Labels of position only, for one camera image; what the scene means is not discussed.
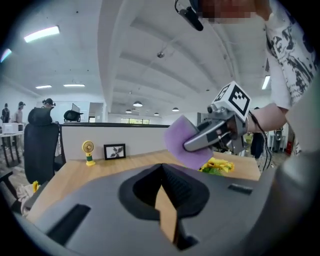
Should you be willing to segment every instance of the ceiling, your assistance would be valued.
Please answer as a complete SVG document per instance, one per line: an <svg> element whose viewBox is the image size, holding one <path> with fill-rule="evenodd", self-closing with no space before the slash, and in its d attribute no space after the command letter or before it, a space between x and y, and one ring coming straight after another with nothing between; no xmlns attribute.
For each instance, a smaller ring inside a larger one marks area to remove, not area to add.
<svg viewBox="0 0 320 256"><path fill-rule="evenodd" d="M119 26L121 42L110 47L106 41L116 31L112 20L102 23L102 19L111 19L103 6L115 11L116 4L108 0L47 2L30 12L15 31L12 54L1 63L0 72L39 95L48 95L48 90L55 95L104 95L107 103L112 102L109 111L115 114L135 108L134 101L143 103L140 111L134 112L142 116L154 112L168 115L173 107L182 112L205 111L232 80L252 97L270 94L270 89L261 90L266 75L266 38L260 18L214 25L203 20L204 30L198 32L175 12L172 0L136 2L141 8L136 8L127 27ZM180 2L187 7L188 1ZM119 10L127 15L123 6ZM56 25L59 35L30 43L23 40L30 33ZM107 34L108 25L110 36L98 41L101 33ZM158 58L161 51L164 57ZM104 65L111 57L114 59ZM73 83L86 86L63 87ZM41 85L52 88L35 89Z"/></svg>

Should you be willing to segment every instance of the black cable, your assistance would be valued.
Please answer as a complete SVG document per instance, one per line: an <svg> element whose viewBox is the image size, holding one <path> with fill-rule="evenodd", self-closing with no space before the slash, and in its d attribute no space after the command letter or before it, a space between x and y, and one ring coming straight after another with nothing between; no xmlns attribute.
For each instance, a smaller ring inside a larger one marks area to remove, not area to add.
<svg viewBox="0 0 320 256"><path fill-rule="evenodd" d="M265 158L265 163L264 163L264 166L263 166L263 169L262 169L262 171L264 171L265 168L266 168L267 161L268 161L268 153L270 154L270 160L269 160L269 163L268 163L267 168L269 168L269 165L270 165L270 163L271 163L271 158L272 158L271 152L269 151L269 148L268 148L268 138L267 138L267 136L266 136L265 131L261 128L261 126L260 126L257 118L255 117L254 114L252 114L252 112L251 112L250 110L249 110L249 114L250 114L250 116L251 116L251 118L252 118L252 121L253 121L253 122L259 127L259 129L262 131L263 137L264 137L264 139L265 139L265 144L264 144L264 146L265 146L266 158Z"/></svg>
<svg viewBox="0 0 320 256"><path fill-rule="evenodd" d="M174 9L175 9L175 11L176 11L178 14L180 14L179 11L178 11L178 9L177 9L177 3L178 3L178 0L175 0L175 2L174 2Z"/></svg>

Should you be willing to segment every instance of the gray plastic surface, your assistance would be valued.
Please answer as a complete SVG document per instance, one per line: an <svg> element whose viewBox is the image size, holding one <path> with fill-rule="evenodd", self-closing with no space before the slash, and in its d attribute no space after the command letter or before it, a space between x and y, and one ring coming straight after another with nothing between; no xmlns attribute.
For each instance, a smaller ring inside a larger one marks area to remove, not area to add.
<svg viewBox="0 0 320 256"><path fill-rule="evenodd" d="M81 204L91 210L65 247L82 255L225 255L238 247L259 217L274 171L270 169L257 182L170 166L204 183L210 192L197 216L181 220L185 233L198 240L183 252L165 237L158 221L135 218L119 201L120 185L150 166L88 182L48 208L35 225L47 234L70 209ZM253 192L248 195L228 189L231 184L252 187Z"/></svg>

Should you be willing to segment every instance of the office chair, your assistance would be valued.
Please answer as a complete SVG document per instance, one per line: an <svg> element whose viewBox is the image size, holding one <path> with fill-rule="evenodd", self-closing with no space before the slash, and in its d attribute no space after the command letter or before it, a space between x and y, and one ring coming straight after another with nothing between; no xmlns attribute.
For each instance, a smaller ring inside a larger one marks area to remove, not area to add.
<svg viewBox="0 0 320 256"><path fill-rule="evenodd" d="M24 129L24 169L30 184L41 185L55 175L55 152L59 125L52 123L52 108L34 108Z"/></svg>

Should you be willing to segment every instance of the white partition wall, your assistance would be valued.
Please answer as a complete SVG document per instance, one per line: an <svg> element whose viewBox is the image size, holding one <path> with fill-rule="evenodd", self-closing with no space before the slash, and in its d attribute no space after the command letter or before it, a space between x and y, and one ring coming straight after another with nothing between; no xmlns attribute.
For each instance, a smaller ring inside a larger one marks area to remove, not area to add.
<svg viewBox="0 0 320 256"><path fill-rule="evenodd" d="M104 145L125 144L127 156L165 150L164 132L167 126L103 126L80 124L62 125L63 151L66 161L85 160L82 150L84 141L94 143L93 159L104 159Z"/></svg>

